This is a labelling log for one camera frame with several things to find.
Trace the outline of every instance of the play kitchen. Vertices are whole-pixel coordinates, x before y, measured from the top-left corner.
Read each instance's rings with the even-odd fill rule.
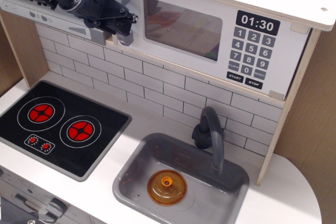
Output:
[[[333,0],[118,1],[138,20],[105,42],[0,0],[58,29],[37,26],[51,71],[0,98],[0,194],[45,223],[320,224],[308,182],[272,152]],[[224,164],[214,134],[211,153],[194,146],[204,122],[224,128]]]

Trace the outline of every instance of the wall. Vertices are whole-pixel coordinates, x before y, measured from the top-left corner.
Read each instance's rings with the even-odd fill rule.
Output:
[[[225,140],[265,156],[282,108],[167,66],[36,24],[49,69],[190,127],[217,111]]]
[[[336,222],[335,41],[336,28],[321,33],[275,149],[308,180],[323,224]]]

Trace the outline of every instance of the microwave window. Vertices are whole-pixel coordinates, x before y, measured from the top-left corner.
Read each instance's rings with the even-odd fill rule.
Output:
[[[147,39],[217,61],[220,18],[157,0],[144,0],[144,14]]]

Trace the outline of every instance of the microwave keypad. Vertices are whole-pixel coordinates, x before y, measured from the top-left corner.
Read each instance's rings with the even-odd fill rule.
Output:
[[[228,64],[228,68],[235,72],[229,71],[227,78],[243,83],[244,76],[241,74],[244,74],[246,85],[262,89],[260,80],[266,77],[275,41],[275,37],[235,27]]]

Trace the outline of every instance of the white countertop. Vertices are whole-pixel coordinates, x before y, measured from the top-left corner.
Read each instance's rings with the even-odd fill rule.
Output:
[[[77,182],[3,143],[0,143],[0,164],[103,222],[157,223],[118,202],[112,193],[112,183],[145,136],[159,132],[192,144],[192,128],[52,72],[43,79],[129,114],[132,121],[84,182]],[[27,90],[22,80],[4,94],[0,98],[0,114]],[[262,156],[225,142],[225,158],[244,168],[250,179],[236,224],[322,223],[310,185],[287,159],[274,154],[263,183],[258,187],[256,181]]]

